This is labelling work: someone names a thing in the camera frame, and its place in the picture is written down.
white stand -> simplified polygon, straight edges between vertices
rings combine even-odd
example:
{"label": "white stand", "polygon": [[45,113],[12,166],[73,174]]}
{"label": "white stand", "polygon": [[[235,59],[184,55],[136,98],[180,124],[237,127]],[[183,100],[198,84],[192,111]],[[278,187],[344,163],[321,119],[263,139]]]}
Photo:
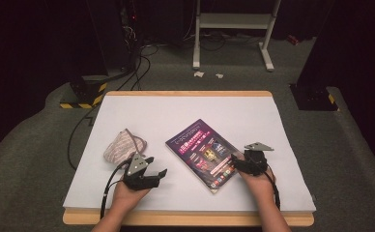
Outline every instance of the white stand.
{"label": "white stand", "polygon": [[200,28],[238,28],[238,29],[265,29],[265,40],[259,44],[266,69],[274,70],[267,46],[274,28],[278,8],[281,0],[275,0],[271,14],[201,14],[200,0],[197,0],[196,30],[193,50],[193,69],[200,68]]}

dark background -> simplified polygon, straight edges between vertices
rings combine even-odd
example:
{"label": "dark background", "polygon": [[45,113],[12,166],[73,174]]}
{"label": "dark background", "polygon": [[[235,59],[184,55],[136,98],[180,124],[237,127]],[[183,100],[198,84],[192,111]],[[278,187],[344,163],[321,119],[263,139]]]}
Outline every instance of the dark background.
{"label": "dark background", "polygon": [[[182,25],[185,34],[192,7],[188,0],[181,2],[184,16],[179,19],[183,22],[175,23]],[[256,6],[246,0],[235,4],[227,0],[203,1],[203,11],[270,10],[271,1],[257,2]],[[234,9],[242,3],[244,8]],[[61,13],[72,17],[66,28],[58,28],[69,38],[71,57],[55,52],[59,46],[49,39],[49,19]],[[91,22],[85,1],[0,3],[0,142],[17,124],[39,112],[46,96],[70,81],[72,75],[101,72],[101,60],[93,55],[98,53],[98,46]],[[176,40],[178,35],[180,31],[173,35]],[[311,83],[321,81],[340,89],[375,155],[375,1],[282,0],[273,38],[285,40],[288,35],[300,41],[318,36],[307,61],[307,65],[312,64],[304,68],[305,72],[314,68],[317,72],[310,74]],[[157,36],[166,39],[166,35]],[[75,63],[84,57],[88,60]],[[67,72],[61,61],[73,62],[73,70],[79,72]]]}

gray carpet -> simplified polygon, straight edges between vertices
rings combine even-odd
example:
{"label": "gray carpet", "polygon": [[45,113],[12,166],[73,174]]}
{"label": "gray carpet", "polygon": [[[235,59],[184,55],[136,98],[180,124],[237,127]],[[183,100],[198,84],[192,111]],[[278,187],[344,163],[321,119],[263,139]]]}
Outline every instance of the gray carpet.
{"label": "gray carpet", "polygon": [[[293,231],[375,231],[375,158],[336,88],[329,88],[339,111],[299,111],[289,88],[302,71],[314,41],[297,46],[271,41],[275,70],[266,72],[256,43],[202,49],[203,77],[193,76],[192,48],[160,46],[143,50],[151,67],[142,90],[268,90],[274,95],[305,182],[315,196],[317,212],[310,227]],[[211,49],[220,43],[204,41]],[[142,60],[139,75],[148,68]],[[134,78],[123,87],[129,90]],[[109,82],[115,90],[125,78]],[[66,225],[62,204],[74,175],[67,159],[73,128],[87,109],[62,109],[68,88],[49,94],[45,108],[21,122],[0,143],[0,231],[90,231],[92,226]],[[91,113],[96,117],[98,110]],[[82,122],[71,141],[77,165],[92,129]],[[123,231],[209,231],[211,228],[124,227]],[[256,231],[219,228],[218,231]]]}

yellow black hazard tape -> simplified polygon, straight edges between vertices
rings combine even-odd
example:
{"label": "yellow black hazard tape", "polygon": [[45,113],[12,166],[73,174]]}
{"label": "yellow black hazard tape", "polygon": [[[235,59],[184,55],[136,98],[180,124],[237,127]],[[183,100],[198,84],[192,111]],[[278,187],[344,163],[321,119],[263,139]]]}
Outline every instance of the yellow black hazard tape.
{"label": "yellow black hazard tape", "polygon": [[101,102],[106,83],[89,86],[85,98],[79,98],[72,89],[60,100],[62,108],[92,108]]}
{"label": "yellow black hazard tape", "polygon": [[335,103],[335,98],[331,94],[329,94],[329,100],[330,100],[330,104],[334,107],[334,111],[340,111],[340,108]]}

magazine cover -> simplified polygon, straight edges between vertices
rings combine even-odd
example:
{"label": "magazine cover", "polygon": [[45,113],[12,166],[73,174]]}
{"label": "magazine cover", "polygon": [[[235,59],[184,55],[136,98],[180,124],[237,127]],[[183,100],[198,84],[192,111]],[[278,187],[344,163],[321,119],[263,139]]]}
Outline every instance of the magazine cover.
{"label": "magazine cover", "polygon": [[201,119],[166,141],[170,148],[216,193],[236,172],[231,154],[243,154]]}

